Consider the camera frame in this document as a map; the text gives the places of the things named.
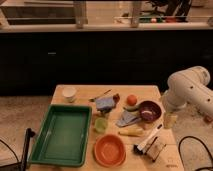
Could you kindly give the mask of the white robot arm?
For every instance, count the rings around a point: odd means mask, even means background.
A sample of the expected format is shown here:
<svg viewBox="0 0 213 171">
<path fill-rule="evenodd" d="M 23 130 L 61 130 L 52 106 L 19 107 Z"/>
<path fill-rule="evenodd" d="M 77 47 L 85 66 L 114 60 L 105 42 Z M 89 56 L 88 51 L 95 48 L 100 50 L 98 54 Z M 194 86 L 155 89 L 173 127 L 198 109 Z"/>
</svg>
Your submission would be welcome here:
<svg viewBox="0 0 213 171">
<path fill-rule="evenodd" d="M 176 111 L 182 110 L 188 103 L 213 118 L 213 90 L 207 87 L 209 82 L 210 73 L 202 66 L 177 71 L 168 77 L 168 89 L 161 96 L 165 129 L 173 127 L 177 120 Z"/>
</svg>

